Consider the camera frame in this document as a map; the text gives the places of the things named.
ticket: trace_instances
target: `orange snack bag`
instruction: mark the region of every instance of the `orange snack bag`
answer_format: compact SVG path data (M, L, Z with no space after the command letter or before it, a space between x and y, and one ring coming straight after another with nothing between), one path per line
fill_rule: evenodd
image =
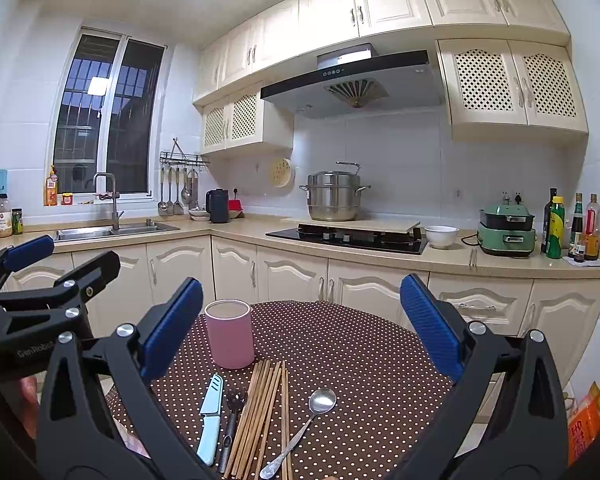
M569 420L569 465L584 453L600 431L600 389L596 383Z

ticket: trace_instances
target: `stainless steel pot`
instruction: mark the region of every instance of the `stainless steel pot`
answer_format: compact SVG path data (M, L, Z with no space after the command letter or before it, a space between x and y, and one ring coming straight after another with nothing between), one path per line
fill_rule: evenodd
M360 192L371 186L360 186L360 165L355 162L338 162L357 167L356 173L349 171L321 171L307 177L306 203L309 215L314 220L343 222L355 220L360 210Z

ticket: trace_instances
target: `black electric kettle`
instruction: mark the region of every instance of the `black electric kettle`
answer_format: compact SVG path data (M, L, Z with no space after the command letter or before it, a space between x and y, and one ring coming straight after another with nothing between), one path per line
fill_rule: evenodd
M229 192L226 189L207 191L205 210L211 216L212 224L226 224L229 221Z

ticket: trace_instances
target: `black cooktop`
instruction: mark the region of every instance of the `black cooktop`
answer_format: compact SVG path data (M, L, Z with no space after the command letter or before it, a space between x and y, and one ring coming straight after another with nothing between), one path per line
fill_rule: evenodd
M419 227L414 227L411 232L405 234L347 229L341 226L299 224L297 228L274 231L267 233L267 236L331 246L407 254L422 254L424 247L427 245L427 240L422 238Z

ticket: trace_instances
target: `light blue knife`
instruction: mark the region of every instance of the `light blue knife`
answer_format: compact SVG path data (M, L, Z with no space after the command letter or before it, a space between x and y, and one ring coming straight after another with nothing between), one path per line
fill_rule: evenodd
M209 387L206 389L205 400L200 407L203 416L202 436L198 444L197 454L200 460L207 465L212 465L216 456L218 434L220 433L220 411L222 409L222 388L224 380L218 374L211 377Z

